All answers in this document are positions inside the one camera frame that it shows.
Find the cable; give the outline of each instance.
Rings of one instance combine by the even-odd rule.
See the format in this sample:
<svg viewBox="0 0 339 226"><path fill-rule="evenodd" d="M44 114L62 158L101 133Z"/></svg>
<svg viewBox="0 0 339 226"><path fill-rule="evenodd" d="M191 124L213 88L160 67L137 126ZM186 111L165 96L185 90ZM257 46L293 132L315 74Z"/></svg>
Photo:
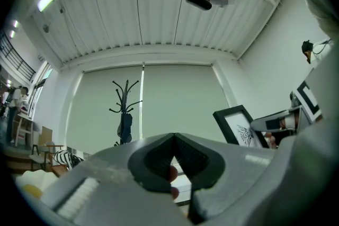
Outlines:
<svg viewBox="0 0 339 226"><path fill-rule="evenodd" d="M139 14L139 0L137 0L137 10L138 10L138 20L139 20L140 39L141 39L141 45L142 45L142 44L144 44L144 43L142 42L142 34L141 34L140 14Z"/></svg>
<svg viewBox="0 0 339 226"><path fill-rule="evenodd" d="M313 50L312 50L312 53L315 54L315 55L318 55L318 54L320 54L321 52L323 52L323 50L325 49L325 46L329 43L330 40L331 40L331 39L329 39L329 40L327 40L327 41L325 42L324 47L322 48L322 50L321 50L319 53L314 53Z"/></svg>
<svg viewBox="0 0 339 226"><path fill-rule="evenodd" d="M173 44L175 44L176 32L177 32L177 30L178 30L178 24L179 24L179 17L180 17L181 4L182 4L182 0L180 0L180 6L179 6L179 12L178 12L178 20L176 21L176 27L175 27L175 34L174 34L174 41L173 41Z"/></svg>

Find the roller blind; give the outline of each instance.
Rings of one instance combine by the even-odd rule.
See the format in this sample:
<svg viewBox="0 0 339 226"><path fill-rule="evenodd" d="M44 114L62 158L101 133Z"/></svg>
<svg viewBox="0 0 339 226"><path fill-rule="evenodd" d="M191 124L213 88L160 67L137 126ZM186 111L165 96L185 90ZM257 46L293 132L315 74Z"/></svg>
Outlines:
<svg viewBox="0 0 339 226"><path fill-rule="evenodd" d="M145 66L142 103L143 137L184 132L226 142L214 111L228 108L209 66Z"/></svg>
<svg viewBox="0 0 339 226"><path fill-rule="evenodd" d="M117 129L120 124L120 113L110 112L109 108L118 111L117 86L123 89L126 80L129 86L141 79L142 66L123 67L95 71L83 75L77 92L73 98L68 128L67 145L76 150L90 154L114 146ZM139 101L140 83L135 85L128 94L127 105ZM139 105L130 112L133 117L132 141L139 139Z"/></svg>

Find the black picture frame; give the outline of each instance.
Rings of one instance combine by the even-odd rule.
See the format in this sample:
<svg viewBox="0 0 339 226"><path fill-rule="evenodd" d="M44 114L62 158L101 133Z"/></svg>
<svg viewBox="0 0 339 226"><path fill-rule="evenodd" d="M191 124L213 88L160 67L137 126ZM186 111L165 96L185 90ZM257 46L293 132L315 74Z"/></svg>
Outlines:
<svg viewBox="0 0 339 226"><path fill-rule="evenodd" d="M234 106L234 107L231 107L225 110L215 111L213 113L213 117L217 121L217 124L219 125L227 143L239 145L239 142L236 136L234 135L233 130L231 129L231 127L229 126L228 122L225 119L225 117L234 115L237 113L242 113L246 117L249 123L253 121L253 118L248 113L246 108L244 108L243 105ZM266 142L265 137L260 132L257 132L257 131L253 131L253 132L258 137L262 148L269 148L269 145Z"/></svg>

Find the yellow object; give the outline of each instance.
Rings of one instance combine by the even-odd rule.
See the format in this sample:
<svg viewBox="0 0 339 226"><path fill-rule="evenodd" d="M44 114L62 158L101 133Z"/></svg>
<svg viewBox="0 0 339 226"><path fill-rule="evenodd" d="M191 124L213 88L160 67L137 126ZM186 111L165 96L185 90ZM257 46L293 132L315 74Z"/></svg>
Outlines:
<svg viewBox="0 0 339 226"><path fill-rule="evenodd" d="M33 185L24 185L22 189L30 193L35 198L40 198L42 195L42 191Z"/></svg>

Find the railing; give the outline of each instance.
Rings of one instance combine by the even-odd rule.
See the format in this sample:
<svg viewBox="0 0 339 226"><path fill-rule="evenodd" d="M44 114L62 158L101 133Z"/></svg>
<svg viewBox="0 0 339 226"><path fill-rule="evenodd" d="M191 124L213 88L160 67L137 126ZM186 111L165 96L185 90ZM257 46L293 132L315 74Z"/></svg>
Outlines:
<svg viewBox="0 0 339 226"><path fill-rule="evenodd" d="M0 52L18 72L31 81L35 71L20 57L3 31L0 32Z"/></svg>

